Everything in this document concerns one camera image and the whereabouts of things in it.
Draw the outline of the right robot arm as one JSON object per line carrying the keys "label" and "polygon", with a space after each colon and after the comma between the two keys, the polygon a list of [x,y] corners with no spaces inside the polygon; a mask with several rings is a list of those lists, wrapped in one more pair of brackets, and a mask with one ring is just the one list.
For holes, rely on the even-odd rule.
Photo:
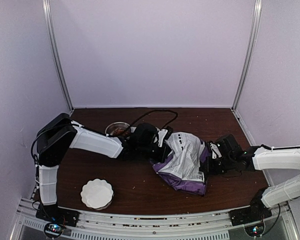
{"label": "right robot arm", "polygon": [[[207,156],[203,165],[210,175],[227,171],[263,171],[267,169],[292,169],[300,171],[300,145],[270,147],[264,144],[243,150],[232,134],[205,143]],[[275,186],[260,189],[246,210],[249,220],[256,221],[270,208],[300,197],[300,174]]]}

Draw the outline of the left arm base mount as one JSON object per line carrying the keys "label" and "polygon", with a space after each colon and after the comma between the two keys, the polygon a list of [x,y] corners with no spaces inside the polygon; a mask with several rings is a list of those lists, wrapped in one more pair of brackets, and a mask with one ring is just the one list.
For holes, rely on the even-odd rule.
{"label": "left arm base mount", "polygon": [[47,222],[57,223],[66,227],[76,227],[80,213],[75,210],[57,208],[52,211],[39,209],[35,217]]}

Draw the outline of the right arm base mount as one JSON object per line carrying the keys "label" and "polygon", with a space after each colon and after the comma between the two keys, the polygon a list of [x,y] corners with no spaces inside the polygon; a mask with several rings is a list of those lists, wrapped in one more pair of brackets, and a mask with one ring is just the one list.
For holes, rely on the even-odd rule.
{"label": "right arm base mount", "polygon": [[249,206],[238,208],[229,212],[229,217],[232,226],[245,225],[272,216],[272,212],[268,208],[258,208],[256,206]]}

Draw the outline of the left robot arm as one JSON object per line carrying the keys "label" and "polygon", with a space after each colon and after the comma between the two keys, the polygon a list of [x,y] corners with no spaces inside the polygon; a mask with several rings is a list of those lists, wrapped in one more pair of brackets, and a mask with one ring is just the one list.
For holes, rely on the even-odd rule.
{"label": "left robot arm", "polygon": [[145,155],[162,162],[171,148],[166,141],[173,133],[168,125],[157,128],[150,123],[129,125],[121,132],[102,133],[88,128],[61,113],[36,135],[30,149],[36,167],[42,213],[51,222],[62,218],[57,199],[57,175],[69,149],[79,149],[111,159],[126,155]]}

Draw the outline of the purple puppy food bag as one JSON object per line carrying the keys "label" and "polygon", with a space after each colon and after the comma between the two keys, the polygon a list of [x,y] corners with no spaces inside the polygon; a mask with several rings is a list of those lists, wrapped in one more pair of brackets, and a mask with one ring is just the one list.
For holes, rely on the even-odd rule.
{"label": "purple puppy food bag", "polygon": [[152,164],[155,173],[176,191],[205,195],[206,178],[200,167],[210,156],[206,143],[186,132],[172,133],[165,143],[171,152],[164,162]]}

